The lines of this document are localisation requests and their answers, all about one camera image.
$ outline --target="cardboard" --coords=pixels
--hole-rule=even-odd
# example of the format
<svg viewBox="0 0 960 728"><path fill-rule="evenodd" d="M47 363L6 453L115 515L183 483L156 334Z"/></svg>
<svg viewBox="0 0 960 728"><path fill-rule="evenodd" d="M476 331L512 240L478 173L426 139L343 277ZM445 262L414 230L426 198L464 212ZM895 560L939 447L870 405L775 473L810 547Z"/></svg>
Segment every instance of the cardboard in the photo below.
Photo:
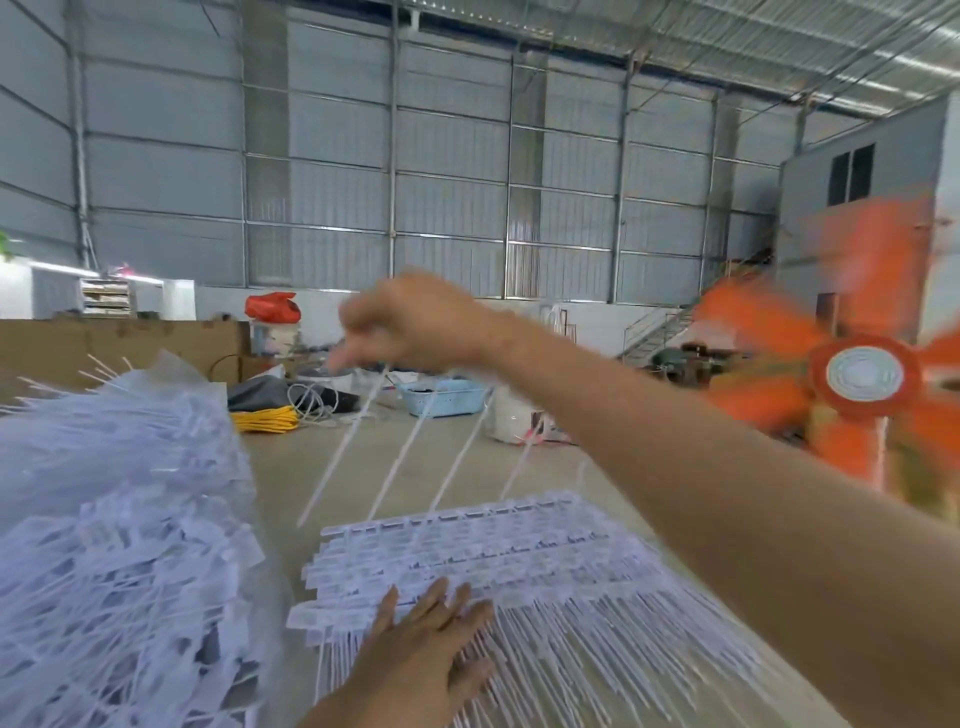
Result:
<svg viewBox="0 0 960 728"><path fill-rule="evenodd" d="M61 318L0 320L0 377L28 376L67 389L96 382L80 374L96 366L88 354L120 372L123 357L149 367L161 351L179 356L211 381L240 381L240 358L250 351L241 321L150 321Z"/></svg>

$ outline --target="concrete floor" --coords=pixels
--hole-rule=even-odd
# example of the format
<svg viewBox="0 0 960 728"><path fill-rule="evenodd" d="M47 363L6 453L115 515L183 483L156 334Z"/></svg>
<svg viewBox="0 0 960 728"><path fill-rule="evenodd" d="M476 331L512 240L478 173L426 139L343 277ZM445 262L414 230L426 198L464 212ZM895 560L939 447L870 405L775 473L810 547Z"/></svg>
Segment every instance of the concrete floor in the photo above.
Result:
<svg viewBox="0 0 960 728"><path fill-rule="evenodd" d="M297 529L297 519L316 486L328 458L343 437L345 427L309 426L285 435L249 435L245 438L257 480L261 519L279 552L283 569L297 599L309 598L300 584L300 568L316 552L321 528L338 523L358 522L367 517L373 499L396 458L415 420L403 412L375 407L378 419L363 422L357 437L326 487L307 525ZM436 494L453 458L473 426L472 417L427 421L400 467L378 517L418 513L426 510ZM477 438L457 473L441 508L475 505L496 500L503 483L519 457L520 448ZM514 495L572 489L578 465L585 456L570 446L537 447L514 486ZM616 515L643 537L653 536L639 514L592 464L586 471L583 495ZM768 687L776 711L743 691L717 694L689 719L685 728L740 725L751 728L817 726L831 728L845 723L805 681L772 652L770 662L780 677ZM291 657L290 677L285 695L289 711L302 711L312 693L315 658L305 650ZM736 712L740 718L733 720ZM280 728L285 720L266 722ZM632 725L627 718L617 725ZM660 725L658 720L644 725Z"/></svg>

